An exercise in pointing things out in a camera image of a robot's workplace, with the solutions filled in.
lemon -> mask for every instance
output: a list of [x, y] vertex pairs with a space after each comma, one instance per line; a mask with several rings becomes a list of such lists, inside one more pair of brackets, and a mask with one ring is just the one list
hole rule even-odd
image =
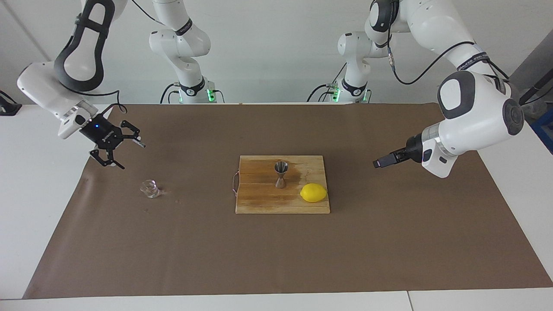
[[310, 203], [316, 203], [326, 198], [326, 189], [320, 184], [306, 184], [300, 191], [301, 197]]

wooden cutting board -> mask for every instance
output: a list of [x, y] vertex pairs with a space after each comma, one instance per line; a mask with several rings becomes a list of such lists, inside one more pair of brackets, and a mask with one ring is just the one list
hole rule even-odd
[[[275, 187], [276, 162], [288, 163], [284, 175], [286, 188]], [[308, 183], [322, 185], [326, 174], [322, 156], [240, 156], [239, 186], [236, 197], [236, 214], [329, 214], [328, 195], [323, 201], [308, 203], [300, 196], [301, 188]]]

